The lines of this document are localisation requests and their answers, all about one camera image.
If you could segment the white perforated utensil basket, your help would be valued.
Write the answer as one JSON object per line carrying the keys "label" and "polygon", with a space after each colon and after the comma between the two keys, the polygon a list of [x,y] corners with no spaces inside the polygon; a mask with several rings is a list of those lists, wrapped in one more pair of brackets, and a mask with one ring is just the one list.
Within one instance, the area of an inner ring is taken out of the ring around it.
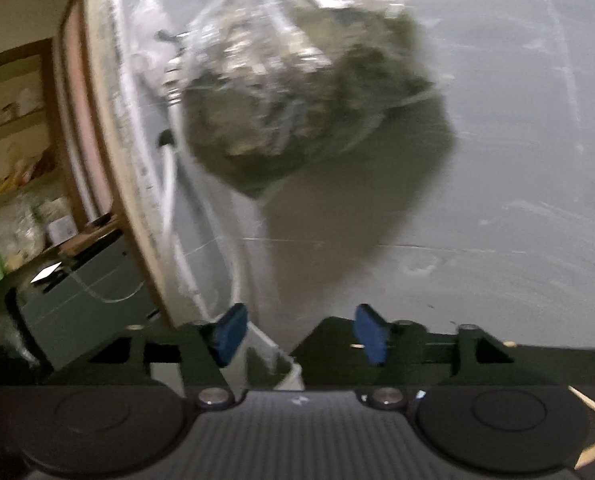
{"label": "white perforated utensil basket", "polygon": [[229,364],[221,365],[216,324],[188,323],[148,335],[146,374],[187,398],[206,388],[223,388],[236,398],[247,390],[304,388],[302,367],[252,322]]}

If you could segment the plastic bag of leaves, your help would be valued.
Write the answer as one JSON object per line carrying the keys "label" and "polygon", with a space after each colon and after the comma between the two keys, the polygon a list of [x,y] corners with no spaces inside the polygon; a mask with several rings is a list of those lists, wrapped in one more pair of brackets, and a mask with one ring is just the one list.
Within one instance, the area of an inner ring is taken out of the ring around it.
{"label": "plastic bag of leaves", "polygon": [[435,86],[407,0],[212,0],[191,23],[183,81],[192,154],[250,197]]}

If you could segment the white plastic bag on tap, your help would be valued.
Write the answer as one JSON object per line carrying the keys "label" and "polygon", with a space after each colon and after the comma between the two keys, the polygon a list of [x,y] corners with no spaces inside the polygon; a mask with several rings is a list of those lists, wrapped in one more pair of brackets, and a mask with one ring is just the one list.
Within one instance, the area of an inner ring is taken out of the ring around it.
{"label": "white plastic bag on tap", "polygon": [[162,94],[166,44],[156,39],[159,30],[172,25],[160,0],[138,0],[129,13],[130,62],[137,76],[156,94]]}

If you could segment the metal wall tap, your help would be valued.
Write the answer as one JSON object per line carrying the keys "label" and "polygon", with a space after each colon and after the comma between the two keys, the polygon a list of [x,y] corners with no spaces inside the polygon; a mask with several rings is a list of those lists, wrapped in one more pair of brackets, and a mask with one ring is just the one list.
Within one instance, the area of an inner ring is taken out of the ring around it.
{"label": "metal wall tap", "polygon": [[174,35],[168,30],[161,29],[156,34],[156,39],[161,44],[166,44],[166,63],[162,79],[162,94],[165,99],[180,88],[184,56],[186,55],[186,33]]}

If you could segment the brown wooden door frame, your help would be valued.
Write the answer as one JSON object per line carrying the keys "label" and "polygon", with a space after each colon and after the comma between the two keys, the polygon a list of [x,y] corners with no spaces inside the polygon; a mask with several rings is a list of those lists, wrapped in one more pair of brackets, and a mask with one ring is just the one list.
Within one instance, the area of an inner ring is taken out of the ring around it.
{"label": "brown wooden door frame", "polygon": [[191,320],[193,297],[162,243],[162,187],[140,132],[119,0],[67,0],[52,41],[58,154],[78,219],[111,214],[164,320]]}

